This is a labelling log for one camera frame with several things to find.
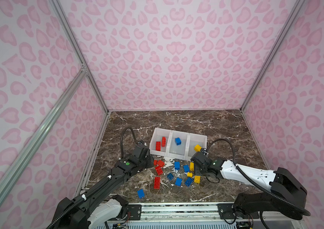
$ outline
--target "wall panel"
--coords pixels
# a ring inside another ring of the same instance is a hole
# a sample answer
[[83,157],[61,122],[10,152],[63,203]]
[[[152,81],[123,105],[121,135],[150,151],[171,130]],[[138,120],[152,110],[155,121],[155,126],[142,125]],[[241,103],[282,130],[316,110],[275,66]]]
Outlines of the wall panel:
[[308,191],[309,228],[324,228],[324,1],[309,1],[244,111],[271,169]]
[[105,113],[84,79],[0,208],[0,228],[43,228],[72,199]]
[[0,179],[79,69],[46,0],[0,1]]
[[240,108],[295,1],[60,1],[109,109]]

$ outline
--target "black cable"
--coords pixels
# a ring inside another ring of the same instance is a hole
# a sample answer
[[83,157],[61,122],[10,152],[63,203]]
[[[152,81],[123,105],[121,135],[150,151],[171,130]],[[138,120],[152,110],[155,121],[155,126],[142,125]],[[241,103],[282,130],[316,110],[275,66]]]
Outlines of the black cable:
[[[95,189],[91,190],[90,192],[85,192],[84,195],[86,197],[86,199],[88,199],[89,197],[91,197],[93,194],[95,194],[97,191],[99,191],[101,188],[103,188],[103,186],[105,186],[107,184],[107,182],[110,180],[111,178],[109,177],[108,180],[102,182],[99,186],[97,186]],[[61,213],[58,217],[56,217],[50,224],[48,227],[46,227],[46,229],[51,229],[55,226],[55,224],[61,220],[64,216],[66,216],[69,212],[71,212],[75,207],[77,207],[78,205],[80,205],[81,203],[83,203],[85,200],[84,199],[78,199],[77,201],[75,201],[71,206],[69,206],[67,209],[65,209],[63,211],[63,213]]]
[[130,131],[132,132],[132,135],[133,135],[133,139],[134,139],[135,144],[138,144],[138,141],[137,141],[137,139],[135,138],[134,130],[133,130],[130,126],[128,126],[128,127],[126,127],[125,129],[123,129],[123,131],[122,131],[122,133],[121,133],[121,137],[120,137],[121,158],[124,157],[124,147],[123,147],[123,145],[122,145],[122,141],[123,141],[123,138],[124,138],[125,131],[126,131],[127,129],[130,129]]
[[292,208],[295,208],[295,209],[296,209],[297,211],[299,211],[302,215],[305,215],[305,216],[310,216],[310,215],[311,215],[311,213],[310,213],[308,210],[306,210],[305,208],[299,207],[299,206],[297,206],[297,205],[295,205],[295,204],[289,202],[288,200],[284,199],[283,197],[280,197],[280,196],[278,196],[278,195],[275,195],[274,193],[272,193],[272,192],[266,190],[265,188],[263,188],[262,186],[260,186],[259,184],[257,184],[255,181],[253,181],[250,177],[248,177],[248,176],[246,175],[246,173],[244,173],[244,172],[241,170],[241,168],[240,168],[240,167],[237,165],[237,163],[236,163],[236,152],[235,152],[235,150],[234,150],[234,148],[233,148],[233,145],[232,145],[232,143],[231,143],[230,140],[228,140],[228,139],[216,139],[216,140],[214,140],[214,141],[213,141],[213,142],[208,146],[207,151],[208,151],[208,149],[210,148],[210,146],[211,146],[213,143],[215,143],[216,141],[221,141],[221,140],[222,140],[222,141],[226,141],[226,142],[229,143],[229,145],[231,146],[231,149],[232,149],[232,162],[233,162],[233,164],[236,166],[236,169],[241,173],[241,175],[242,175],[243,177],[245,177],[245,178],[246,178],[246,179],[247,179],[247,180],[248,180],[252,185],[254,185],[256,188],[260,189],[261,191],[265,192],[266,194],[271,195],[271,196],[274,197],[275,199],[284,202],[285,204],[289,205],[289,206],[292,207]]
[[270,228],[268,227],[268,225],[264,222],[264,218],[262,217],[262,211],[260,211],[259,216],[260,216],[260,220],[261,220],[262,224],[264,225],[264,227],[265,227],[266,229],[270,229]]
[[225,212],[228,212],[228,211],[224,211],[224,212],[222,213],[222,216],[223,216],[223,220],[224,220],[224,222],[228,223],[229,225],[234,224],[234,223],[236,222],[237,216],[235,215],[235,218],[233,219],[233,221],[229,223],[229,222],[227,222],[227,220],[224,218],[224,213],[225,213]]
[[210,147],[217,141],[226,141],[229,143],[229,145],[231,146],[231,149],[232,149],[232,161],[236,161],[236,153],[234,152],[234,149],[233,149],[233,145],[231,143],[231,141],[229,139],[226,139],[226,138],[223,138],[223,139],[216,139],[214,140],[212,143],[209,144],[208,148],[207,148],[207,152],[209,151]]

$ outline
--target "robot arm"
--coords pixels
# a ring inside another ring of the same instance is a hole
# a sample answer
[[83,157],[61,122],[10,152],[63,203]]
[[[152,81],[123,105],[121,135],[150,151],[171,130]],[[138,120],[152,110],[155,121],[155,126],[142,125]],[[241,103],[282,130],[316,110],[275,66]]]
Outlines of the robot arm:
[[206,155],[206,149],[201,149],[191,158],[195,175],[236,180],[263,191],[239,194],[232,206],[235,216],[244,218],[253,212],[279,211],[289,218],[300,220],[303,215],[310,215],[304,209],[307,190],[288,170],[256,169],[227,159],[212,160]]

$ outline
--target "lego brick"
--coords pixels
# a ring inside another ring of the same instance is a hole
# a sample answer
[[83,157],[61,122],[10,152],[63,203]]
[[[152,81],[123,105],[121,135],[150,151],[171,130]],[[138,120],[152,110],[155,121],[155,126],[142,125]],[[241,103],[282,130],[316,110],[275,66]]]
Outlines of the lego brick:
[[175,162],[175,169],[180,170],[180,162]]
[[185,181],[186,186],[190,187],[191,183],[192,183],[192,179],[188,177],[187,180]]
[[172,179],[174,178],[174,176],[172,175],[172,173],[169,173],[169,174],[167,175],[167,178],[168,178],[168,180],[172,180]]
[[156,150],[161,151],[161,142],[160,141],[156,142]]
[[195,176],[194,177],[194,182],[197,184],[200,184],[200,176]]
[[166,137],[162,137],[162,147],[166,146]]
[[161,178],[160,177],[155,177],[154,178],[154,189],[160,189],[160,181],[161,181]]
[[156,172],[157,172],[158,176],[163,173],[162,168],[159,165],[157,165],[157,167],[156,167]]
[[144,191],[143,191],[143,189],[138,190],[137,193],[138,193],[139,198],[143,198],[144,197]]
[[157,161],[157,165],[159,165],[160,167],[164,167],[164,162],[161,160]]
[[187,173],[189,171],[190,171],[189,166],[188,165],[184,165],[184,172]]
[[196,152],[200,152],[201,149],[202,149],[202,147],[201,147],[200,145],[196,145],[196,146],[194,147],[194,150],[195,150]]
[[181,182],[183,181],[183,179],[181,178],[176,178],[176,182],[175,182],[175,185],[177,186],[181,186]]
[[181,140],[179,137],[175,138],[176,145],[181,145]]

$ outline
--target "brown marble surface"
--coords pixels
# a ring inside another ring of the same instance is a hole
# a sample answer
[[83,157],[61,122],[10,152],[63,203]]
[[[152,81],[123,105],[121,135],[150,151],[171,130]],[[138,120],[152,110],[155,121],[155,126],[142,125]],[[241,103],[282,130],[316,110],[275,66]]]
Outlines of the brown marble surface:
[[[154,128],[164,128],[176,131],[184,131],[208,136],[208,144],[222,137],[229,137],[236,150],[237,162],[256,168],[265,169],[264,162],[254,143],[241,113],[238,110],[227,111],[124,111],[112,112],[109,123],[96,158],[88,187],[94,185],[103,178],[108,169],[120,157],[120,135],[127,127],[134,128],[137,140],[143,139],[148,145],[152,138]],[[132,135],[127,131],[124,135],[124,152],[134,148]],[[232,158],[232,152],[226,142],[220,141],[209,150],[209,158]],[[181,162],[181,168],[190,162]],[[126,184],[117,188],[111,195],[119,194],[131,203],[136,202],[189,202],[189,201],[234,201],[241,192],[256,193],[258,190],[237,181],[223,179],[214,184],[201,177],[200,184],[192,183],[190,187],[182,184],[174,186],[176,176],[186,181],[187,176],[181,172],[173,172],[174,166],[163,169],[161,175],[160,190],[155,190],[154,168],[146,169],[133,176]],[[170,182],[167,174],[172,172],[175,178]],[[143,189],[145,198],[139,199],[137,190]]]

